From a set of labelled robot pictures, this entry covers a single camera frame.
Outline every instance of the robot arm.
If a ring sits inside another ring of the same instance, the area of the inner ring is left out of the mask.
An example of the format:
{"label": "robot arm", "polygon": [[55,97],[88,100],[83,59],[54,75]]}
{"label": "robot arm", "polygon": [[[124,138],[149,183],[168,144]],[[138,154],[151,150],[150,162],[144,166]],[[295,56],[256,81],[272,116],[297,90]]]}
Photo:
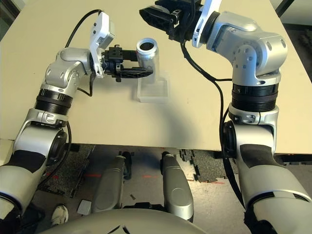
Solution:
{"label": "robot arm", "polygon": [[[312,199],[273,158],[279,111],[275,101],[287,46],[280,35],[262,31],[252,19],[218,13],[220,3],[158,0],[140,14],[169,39],[192,40],[197,48],[205,44],[233,66],[231,120],[224,124],[222,148],[239,170],[245,224],[253,233],[308,233]],[[187,28],[192,8],[194,21]]]}

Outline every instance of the shoe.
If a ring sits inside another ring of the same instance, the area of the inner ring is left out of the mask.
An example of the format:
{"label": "shoe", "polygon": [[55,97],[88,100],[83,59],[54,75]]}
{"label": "shoe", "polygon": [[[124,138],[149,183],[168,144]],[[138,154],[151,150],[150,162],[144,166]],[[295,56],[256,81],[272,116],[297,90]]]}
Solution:
{"label": "shoe", "polygon": [[51,227],[66,223],[68,221],[68,210],[65,205],[58,205],[53,211],[51,218]]}

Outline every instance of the table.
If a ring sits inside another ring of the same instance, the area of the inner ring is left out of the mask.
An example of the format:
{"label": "table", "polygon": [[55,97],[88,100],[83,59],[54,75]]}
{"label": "table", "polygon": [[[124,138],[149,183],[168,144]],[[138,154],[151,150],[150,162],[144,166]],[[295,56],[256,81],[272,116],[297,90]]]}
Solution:
{"label": "table", "polygon": [[[33,0],[25,6],[1,41],[0,137],[15,139],[29,108],[36,100],[45,70],[53,62],[81,17],[103,9],[113,20],[116,38],[111,43],[135,49],[136,42],[152,37],[160,50],[160,69],[170,78],[171,99],[166,104],[136,100],[137,80],[116,83],[108,77],[94,83],[94,96],[77,92],[69,112],[74,143],[175,147],[220,150],[218,139],[219,94],[217,89],[183,58],[179,44],[145,23],[138,11],[152,0]],[[312,153],[312,86],[269,0],[222,2],[220,12],[231,11],[257,21],[265,31],[281,34],[288,57],[281,67],[277,105],[279,153]],[[71,43],[88,48],[90,28],[96,16],[87,19]],[[195,49],[190,54],[217,78],[231,78],[232,66],[221,56]],[[222,82],[225,108],[231,101],[231,82]],[[88,89],[87,79],[81,87]]]}

